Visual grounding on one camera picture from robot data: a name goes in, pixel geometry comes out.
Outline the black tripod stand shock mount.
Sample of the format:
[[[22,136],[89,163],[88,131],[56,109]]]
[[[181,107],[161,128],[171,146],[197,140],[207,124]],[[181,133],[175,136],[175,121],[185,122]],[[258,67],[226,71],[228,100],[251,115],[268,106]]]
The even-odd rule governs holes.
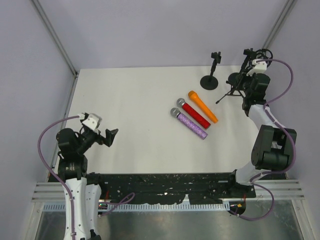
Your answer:
[[[244,74],[247,74],[247,72],[253,67],[252,61],[255,59],[262,59],[265,60],[267,63],[267,68],[271,65],[271,59],[274,57],[272,51],[270,51],[267,48],[262,48],[254,51],[254,54],[252,56],[252,60],[249,62],[248,66],[245,69]],[[262,102],[264,100],[267,87],[270,83],[270,78],[265,73],[258,73],[256,74],[255,81],[251,84],[251,89],[249,92],[248,97],[244,97],[244,92],[240,91],[240,83],[241,80],[238,82],[238,85],[236,87],[231,86],[230,84],[230,91],[228,91],[224,97],[242,97],[243,100],[250,100],[250,101],[258,101]]]

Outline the orange microphone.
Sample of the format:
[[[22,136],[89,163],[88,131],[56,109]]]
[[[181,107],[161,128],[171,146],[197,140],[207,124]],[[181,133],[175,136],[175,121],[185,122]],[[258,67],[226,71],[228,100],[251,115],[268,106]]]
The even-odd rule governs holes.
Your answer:
[[[201,110],[202,112],[213,122],[213,123],[217,123],[218,122],[218,118],[216,117],[216,115],[207,107],[207,105],[199,98],[198,94],[191,90],[188,93],[188,97],[189,99],[194,102]]]

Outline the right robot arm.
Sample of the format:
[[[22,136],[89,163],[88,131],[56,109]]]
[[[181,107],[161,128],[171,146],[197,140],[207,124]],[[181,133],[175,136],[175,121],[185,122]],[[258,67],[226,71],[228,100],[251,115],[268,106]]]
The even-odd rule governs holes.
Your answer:
[[[243,92],[242,109],[258,129],[250,161],[234,170],[226,185],[232,197],[250,192],[253,183],[267,175],[283,174],[294,163],[297,132],[279,123],[265,100],[270,78],[263,73],[247,76],[232,73],[227,80],[231,92]]]

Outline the red microphone silver grille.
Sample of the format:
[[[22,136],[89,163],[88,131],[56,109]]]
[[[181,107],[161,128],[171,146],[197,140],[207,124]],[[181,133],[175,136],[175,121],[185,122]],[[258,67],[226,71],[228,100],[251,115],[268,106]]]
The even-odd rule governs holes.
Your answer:
[[[176,101],[176,104],[186,113],[188,113],[188,115],[192,117],[204,129],[208,129],[211,126],[211,124],[204,117],[202,117],[195,109],[193,109],[188,103],[186,103],[184,98],[179,98]]]

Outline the black round-base mic stand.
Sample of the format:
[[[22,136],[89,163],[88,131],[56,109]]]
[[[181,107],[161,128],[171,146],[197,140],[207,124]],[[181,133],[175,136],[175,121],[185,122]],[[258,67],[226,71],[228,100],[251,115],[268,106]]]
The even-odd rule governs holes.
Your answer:
[[[218,80],[216,77],[214,77],[214,72],[216,71],[216,67],[218,64],[221,63],[221,52],[212,52],[211,58],[213,59],[210,74],[205,75],[200,80],[200,86],[205,90],[214,90],[218,87]]]

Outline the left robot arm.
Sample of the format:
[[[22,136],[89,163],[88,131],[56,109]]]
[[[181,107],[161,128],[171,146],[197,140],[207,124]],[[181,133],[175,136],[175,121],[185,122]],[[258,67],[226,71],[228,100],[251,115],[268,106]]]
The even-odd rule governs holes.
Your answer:
[[[66,240],[99,240],[97,231],[98,202],[107,193],[99,174],[87,174],[85,152],[94,144],[110,147],[118,129],[106,130],[105,136],[88,127],[83,133],[62,129],[56,139],[59,147],[58,177],[65,197]]]

